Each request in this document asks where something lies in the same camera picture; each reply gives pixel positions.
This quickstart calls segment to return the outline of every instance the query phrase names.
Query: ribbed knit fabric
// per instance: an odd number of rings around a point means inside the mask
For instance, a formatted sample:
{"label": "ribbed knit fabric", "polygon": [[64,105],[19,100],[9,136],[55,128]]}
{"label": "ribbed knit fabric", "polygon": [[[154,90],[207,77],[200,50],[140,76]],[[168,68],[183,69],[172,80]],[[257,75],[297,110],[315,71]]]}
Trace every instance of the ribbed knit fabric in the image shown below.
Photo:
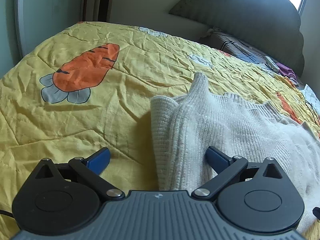
{"label": "ribbed knit fabric", "polygon": [[151,129],[160,190],[193,191],[216,173],[205,162],[209,146],[251,162],[274,157],[305,203],[298,231],[314,221],[320,205],[320,143],[308,126],[279,114],[267,102],[238,95],[213,95],[207,77],[196,73],[185,96],[151,100]]}

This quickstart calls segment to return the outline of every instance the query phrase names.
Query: purple cloth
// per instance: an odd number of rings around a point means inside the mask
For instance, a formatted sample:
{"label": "purple cloth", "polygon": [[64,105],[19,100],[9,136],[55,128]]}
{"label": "purple cloth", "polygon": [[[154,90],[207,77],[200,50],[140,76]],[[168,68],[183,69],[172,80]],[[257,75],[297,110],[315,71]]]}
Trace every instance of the purple cloth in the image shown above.
{"label": "purple cloth", "polygon": [[295,81],[297,81],[296,75],[291,68],[288,68],[281,63],[276,63],[276,65],[279,67],[279,73],[281,75],[283,75],[284,77],[288,77],[289,79],[294,79]]}

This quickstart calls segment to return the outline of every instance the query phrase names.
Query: triangular cutout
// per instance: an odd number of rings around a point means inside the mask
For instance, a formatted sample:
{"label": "triangular cutout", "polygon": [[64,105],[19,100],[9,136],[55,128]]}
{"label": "triangular cutout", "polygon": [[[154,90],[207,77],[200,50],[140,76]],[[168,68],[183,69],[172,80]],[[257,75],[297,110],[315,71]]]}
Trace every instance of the triangular cutout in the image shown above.
{"label": "triangular cutout", "polygon": [[39,170],[36,179],[44,179],[44,178],[51,178],[53,174],[48,165],[43,165]]}
{"label": "triangular cutout", "polygon": [[263,176],[275,179],[282,179],[280,172],[273,163],[268,164]]}

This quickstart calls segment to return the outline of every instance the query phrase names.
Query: yellow bedspread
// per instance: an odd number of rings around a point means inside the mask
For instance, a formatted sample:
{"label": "yellow bedspread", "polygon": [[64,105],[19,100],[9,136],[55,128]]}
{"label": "yellow bedspread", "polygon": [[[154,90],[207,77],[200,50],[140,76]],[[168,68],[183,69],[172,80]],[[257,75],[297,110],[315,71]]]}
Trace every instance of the yellow bedspread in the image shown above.
{"label": "yellow bedspread", "polygon": [[[320,131],[287,79],[146,28],[78,23],[41,43],[0,81],[0,209],[11,211],[41,158],[65,163],[102,147],[112,154],[104,179],[125,192],[157,189],[150,99],[187,93],[197,71],[207,75],[212,93],[271,100],[282,114]],[[17,231],[13,219],[0,216],[1,239]]]}

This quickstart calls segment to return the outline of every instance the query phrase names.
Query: headboard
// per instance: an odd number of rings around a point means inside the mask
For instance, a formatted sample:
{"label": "headboard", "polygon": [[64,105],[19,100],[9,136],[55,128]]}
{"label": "headboard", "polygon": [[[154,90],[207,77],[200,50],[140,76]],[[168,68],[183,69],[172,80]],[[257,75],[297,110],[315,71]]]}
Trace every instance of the headboard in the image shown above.
{"label": "headboard", "polygon": [[218,27],[302,75],[301,20],[289,0],[181,0],[169,13]]}

